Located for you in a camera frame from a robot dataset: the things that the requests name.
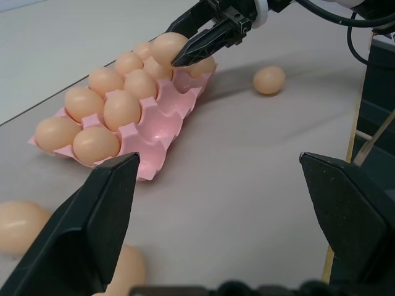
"robotic arm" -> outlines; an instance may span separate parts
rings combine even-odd
[[[173,60],[173,66],[189,66],[211,56],[224,46],[239,45],[250,30],[261,27],[267,21],[270,10],[281,12],[292,1],[199,0],[167,29],[167,32],[177,32],[189,38],[188,43]],[[309,0],[295,1],[323,19],[339,25],[373,28],[373,32],[379,35],[395,31],[395,1],[323,0],[337,2],[364,20],[331,14]],[[200,27],[209,20],[214,22],[214,26],[198,33]]]

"brown egg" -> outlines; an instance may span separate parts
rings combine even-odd
[[[44,119],[36,128],[35,141],[41,149],[48,153],[71,145],[81,128],[73,120],[63,117]]]
[[[89,88],[104,97],[105,93],[123,89],[123,78],[110,68],[96,68],[88,77]]]
[[[255,74],[254,87],[261,94],[274,94],[284,86],[285,79],[285,73],[280,67],[265,67]]]
[[[144,70],[137,69],[128,74],[125,80],[125,91],[137,99],[157,97],[157,87],[155,80]]]
[[[144,63],[134,52],[124,52],[119,55],[118,59],[115,61],[114,67],[115,71],[124,78],[126,74],[129,74],[133,70],[142,69]]]
[[[105,293],[93,296],[128,296],[129,291],[145,283],[146,268],[139,250],[123,245],[111,283]]]
[[[0,252],[23,255],[30,248],[51,214],[37,203],[0,203]]]
[[[77,122],[92,114],[103,114],[103,99],[89,88],[70,88],[64,101],[67,113]]]
[[[150,52],[151,43],[148,41],[142,42],[135,47],[133,52],[140,57],[142,60],[146,60],[151,56]]]
[[[94,165],[95,162],[117,156],[119,150],[117,136],[101,126],[84,129],[73,142],[75,156],[85,165]]]
[[[191,75],[192,78],[199,78],[202,74],[213,73],[216,67],[217,64],[215,63],[214,58],[208,57],[190,66],[188,70],[189,75]]]
[[[149,57],[145,62],[144,62],[144,67],[143,69],[147,71],[150,76],[155,79],[172,79],[173,78],[173,70],[171,68],[164,68],[161,65],[159,65],[157,62],[152,57]]]
[[[104,106],[104,122],[111,131],[121,126],[138,123],[141,117],[139,100],[127,91],[117,91],[111,95]]]
[[[178,33],[164,33],[158,36],[151,46],[151,56],[165,68],[173,68],[172,61],[188,42],[187,37]]]

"egg tray cup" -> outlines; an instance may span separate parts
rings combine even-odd
[[[211,77],[212,73],[207,73],[194,79],[186,70],[177,69],[172,81],[157,80],[157,99],[149,97],[139,101],[139,123],[121,126],[114,132],[121,143],[117,156],[130,152],[139,153],[138,181],[152,180],[163,167],[168,147],[179,135],[185,117],[194,109],[196,99],[203,93]],[[106,93],[104,100],[111,98],[114,92],[116,91]],[[54,116],[72,119],[64,107]],[[92,126],[106,127],[103,117],[98,114],[82,118],[81,123],[77,124],[83,129]],[[38,147],[34,137],[30,138],[28,143]],[[50,155],[73,158],[86,167],[95,167],[111,158],[95,162],[93,166],[85,165],[75,156],[72,145],[57,149]]]

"egg carton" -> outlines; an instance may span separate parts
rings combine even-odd
[[[157,99],[149,97],[140,100],[141,119],[139,123],[121,126],[117,132],[114,132],[121,143],[117,156],[130,152],[138,152],[140,155],[138,181],[152,180],[163,167],[168,147],[179,135],[185,117],[194,109],[196,99],[205,90],[211,76],[212,73],[207,73],[194,79],[186,70],[175,70],[172,81],[169,79],[157,81],[159,86]],[[113,93],[108,92],[104,99],[110,98]],[[54,116],[72,119],[64,107]],[[92,126],[106,127],[103,117],[98,114],[85,117],[78,124],[83,129]],[[34,137],[30,138],[29,144],[38,146]],[[73,158],[80,164],[89,167],[76,158],[72,145],[57,149],[51,155]],[[95,167],[107,159],[96,162],[91,167]]]

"wire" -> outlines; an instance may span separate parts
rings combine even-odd
[[[332,14],[331,12],[322,9],[321,7],[315,5],[309,0],[295,0],[301,6],[311,11],[313,14],[328,20],[332,23],[337,23],[338,25],[354,27],[354,28],[376,28],[389,23],[395,22],[395,13],[387,15],[386,17],[378,18],[376,20],[353,20],[346,17],[341,17],[340,15]]]
[[[355,17],[357,16],[357,14],[355,12],[352,13],[351,15],[351,20],[354,20]],[[369,62],[368,60],[365,60],[363,57],[361,57],[359,55],[359,53],[356,51],[353,43],[352,43],[352,27],[348,27],[347,29],[347,45],[348,48],[351,51],[351,54],[361,63],[363,63],[366,66],[370,66],[370,67],[375,67],[375,68],[379,68],[381,70],[392,70],[395,71],[395,67],[393,66],[385,66],[385,65],[377,65],[377,64],[373,64],[371,62]]]

